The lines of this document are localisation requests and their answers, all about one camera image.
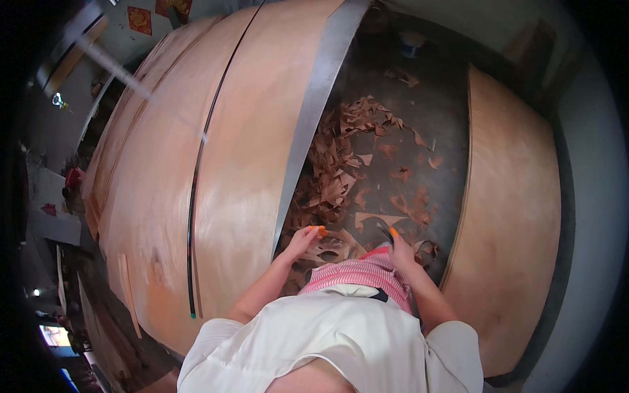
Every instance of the fabric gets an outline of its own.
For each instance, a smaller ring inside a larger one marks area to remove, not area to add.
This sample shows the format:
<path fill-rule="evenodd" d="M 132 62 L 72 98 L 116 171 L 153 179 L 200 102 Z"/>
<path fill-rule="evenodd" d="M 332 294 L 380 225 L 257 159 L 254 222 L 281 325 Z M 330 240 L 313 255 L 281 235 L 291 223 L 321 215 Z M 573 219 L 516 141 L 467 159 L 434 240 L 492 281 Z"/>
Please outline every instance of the fabric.
<path fill-rule="evenodd" d="M 478 335 L 451 321 L 424 339 L 419 321 L 377 289 L 340 284 L 266 305 L 246 325 L 203 325 L 177 381 L 179 392 L 263 393 L 315 358 L 360 393 L 481 392 Z"/>
<path fill-rule="evenodd" d="M 83 181 L 83 176 L 85 176 L 85 172 L 80 168 L 70 168 L 65 175 L 65 188 L 72 190 L 79 187 Z"/>
<path fill-rule="evenodd" d="M 413 314 L 411 285 L 406 276 L 393 266 L 388 247 L 377 248 L 360 259 L 328 263 L 313 269 L 310 282 L 299 291 L 299 295 L 337 284 L 360 284 L 382 288 L 402 310 Z"/>

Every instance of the red cloth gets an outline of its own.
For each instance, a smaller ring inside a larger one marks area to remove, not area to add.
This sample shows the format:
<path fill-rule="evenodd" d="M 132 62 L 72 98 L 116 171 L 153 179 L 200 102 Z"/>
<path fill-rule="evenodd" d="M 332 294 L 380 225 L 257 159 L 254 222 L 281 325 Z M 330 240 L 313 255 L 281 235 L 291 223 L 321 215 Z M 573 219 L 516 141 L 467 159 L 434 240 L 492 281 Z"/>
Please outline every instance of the red cloth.
<path fill-rule="evenodd" d="M 393 266 L 387 247 L 376 248 L 360 259 L 328 263 L 313 269 L 310 282 L 299 291 L 298 295 L 337 284 L 358 284 L 382 288 L 384 293 L 402 310 L 413 314 L 410 283 L 404 274 Z"/>
<path fill-rule="evenodd" d="M 85 172 L 79 168 L 70 168 L 68 173 L 65 175 L 65 188 L 72 190 L 79 187 L 83 181 L 84 174 Z"/>

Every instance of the wood grain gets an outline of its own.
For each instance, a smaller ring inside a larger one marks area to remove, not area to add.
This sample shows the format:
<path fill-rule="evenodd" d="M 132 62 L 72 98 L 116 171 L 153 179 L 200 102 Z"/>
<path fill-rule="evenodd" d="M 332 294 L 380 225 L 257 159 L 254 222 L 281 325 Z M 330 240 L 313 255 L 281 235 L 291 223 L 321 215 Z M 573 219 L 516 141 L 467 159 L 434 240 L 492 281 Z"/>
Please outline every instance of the wood grain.
<path fill-rule="evenodd" d="M 172 110 L 199 131 L 254 11 L 244 9 L 214 25 L 156 90 L 176 103 Z M 172 62 L 177 55 L 171 56 Z M 186 279 L 188 207 L 201 135 L 153 103 L 145 106 L 134 125 L 120 152 L 99 225 L 111 255 L 109 286 L 124 298 L 116 255 L 125 254 L 138 322 L 157 341 L 185 355 L 204 322 L 190 318 Z"/>
<path fill-rule="evenodd" d="M 284 174 L 318 43 L 339 0 L 265 4 L 240 44 L 199 169 L 195 261 L 205 316 L 269 267 Z"/>
<path fill-rule="evenodd" d="M 125 91 L 99 142 L 82 191 L 93 213 L 88 222 L 97 223 L 108 257 L 109 286 L 127 304 L 118 262 L 126 255 L 139 324 L 181 355 L 201 325 L 225 316 L 270 264 L 296 121 L 327 18 L 341 3 L 265 4 L 233 59 L 199 167 L 194 242 L 201 318 L 190 318 L 186 279 L 199 132 Z M 227 61 L 256 9 L 243 9 L 207 31 L 197 23 L 175 30 L 203 34 L 183 56 L 167 36 L 136 75 L 202 131 Z"/>
<path fill-rule="evenodd" d="M 464 208 L 441 288 L 479 335 L 485 377 L 512 371 L 552 279 L 561 220 L 549 124 L 470 67 L 470 160 Z"/>

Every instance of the wooden plank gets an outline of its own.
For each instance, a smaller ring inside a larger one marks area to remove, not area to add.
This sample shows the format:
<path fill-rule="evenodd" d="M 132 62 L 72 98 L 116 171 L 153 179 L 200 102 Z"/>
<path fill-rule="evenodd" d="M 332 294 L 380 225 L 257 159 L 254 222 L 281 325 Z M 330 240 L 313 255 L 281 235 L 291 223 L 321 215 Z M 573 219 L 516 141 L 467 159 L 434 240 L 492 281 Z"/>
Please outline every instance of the wooden plank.
<path fill-rule="evenodd" d="M 485 377 L 512 371 L 537 325 L 560 231 L 557 154 L 548 123 L 470 67 L 470 160 L 443 295 L 479 334 Z"/>

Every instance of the black wire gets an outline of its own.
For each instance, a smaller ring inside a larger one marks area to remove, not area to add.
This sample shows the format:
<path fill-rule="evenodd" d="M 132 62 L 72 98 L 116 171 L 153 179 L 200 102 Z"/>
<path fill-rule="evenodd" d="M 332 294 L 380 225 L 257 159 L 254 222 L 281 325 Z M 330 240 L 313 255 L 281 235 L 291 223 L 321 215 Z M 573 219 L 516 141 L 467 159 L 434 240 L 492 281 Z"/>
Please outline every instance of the black wire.
<path fill-rule="evenodd" d="M 238 43 L 236 44 L 234 51 L 231 53 L 230 60 L 227 62 L 225 71 L 223 71 L 223 76 L 221 77 L 220 82 L 218 82 L 218 87 L 216 88 L 216 93 L 214 94 L 212 105 L 209 107 L 208 119 L 206 120 L 205 128 L 203 129 L 204 136 L 208 134 L 209 121 L 212 118 L 212 113 L 214 113 L 214 106 L 216 105 L 216 99 L 218 98 L 218 93 L 220 92 L 221 86 L 223 85 L 223 81 L 225 80 L 225 75 L 227 74 L 227 70 L 230 68 L 231 61 L 233 60 L 234 55 L 236 54 L 236 51 L 238 50 L 238 47 L 240 46 L 240 43 L 242 42 L 242 39 L 245 37 L 245 34 L 247 30 L 249 29 L 249 26 L 251 26 L 251 22 L 253 22 L 253 19 L 255 18 L 255 16 L 258 15 L 260 8 L 262 8 L 265 2 L 266 0 L 263 0 L 262 4 L 260 4 L 258 9 L 255 10 L 255 14 L 253 14 L 253 17 L 251 18 L 251 20 L 249 21 L 249 24 L 245 28 L 245 31 L 242 32 L 242 35 L 240 36 L 240 39 L 238 40 Z M 187 247 L 188 300 L 190 302 L 190 316 L 193 319 L 196 318 L 196 312 L 194 308 L 194 290 L 192 287 L 192 249 L 194 248 L 194 244 L 193 244 L 194 243 L 194 203 L 196 201 L 196 186 L 197 186 L 197 180 L 199 177 L 199 164 L 201 163 L 201 157 L 203 156 L 204 145 L 205 143 L 203 142 L 203 140 L 201 140 L 201 144 L 199 145 L 199 153 L 197 154 L 197 162 L 196 162 L 196 165 L 194 166 L 194 175 L 192 177 L 192 190 L 190 192 L 190 208 L 188 210 L 188 247 Z"/>

